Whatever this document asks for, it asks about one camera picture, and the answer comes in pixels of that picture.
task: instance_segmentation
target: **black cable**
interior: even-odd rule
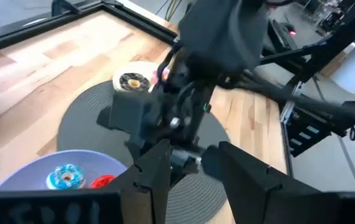
[[[286,1],[283,1],[283,2],[269,2],[269,1],[266,1],[265,3],[269,6],[286,6],[290,3],[294,2],[294,0],[286,0]]]
[[[188,117],[193,117],[194,114],[194,99],[193,99],[194,90],[190,91],[190,95],[184,99],[184,102],[180,108],[180,117],[181,119]]]
[[[350,140],[355,141],[355,127],[350,129]]]
[[[185,15],[187,15],[187,13],[190,11],[191,7],[192,7],[192,3],[190,2],[187,4],[187,7],[185,8]]]
[[[178,9],[178,7],[179,7],[180,4],[182,3],[182,1],[183,1],[183,0],[180,0],[180,1],[177,3],[177,6],[176,6],[175,10],[173,10],[172,14],[170,15],[170,19],[169,19],[169,20],[172,19],[172,16],[175,14],[176,10]]]
[[[183,97],[186,95],[186,93],[188,93],[190,90],[192,90],[194,88],[194,82],[190,82],[188,85],[186,85],[185,87],[183,87],[177,95],[177,104],[179,104],[179,102],[182,101]]]
[[[172,4],[173,4],[173,0],[170,2],[169,6],[168,6],[167,9],[166,9],[166,13],[165,13],[165,20],[166,20],[166,21],[167,21],[167,13],[169,12],[170,7],[172,7]]]
[[[166,1],[162,4],[162,6],[158,9],[158,11],[155,13],[155,15],[158,16],[158,13],[164,8],[164,6],[166,5],[167,2],[169,2],[169,0],[166,0]]]

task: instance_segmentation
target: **wooden tabletop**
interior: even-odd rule
[[[163,26],[175,25],[129,1],[127,7]],[[160,63],[169,46],[97,12],[0,50],[0,182],[24,164],[56,151],[68,105],[89,87],[112,79],[129,61]],[[215,89],[211,112],[231,142],[286,172],[276,102],[245,91]],[[209,223],[232,223],[229,203]]]

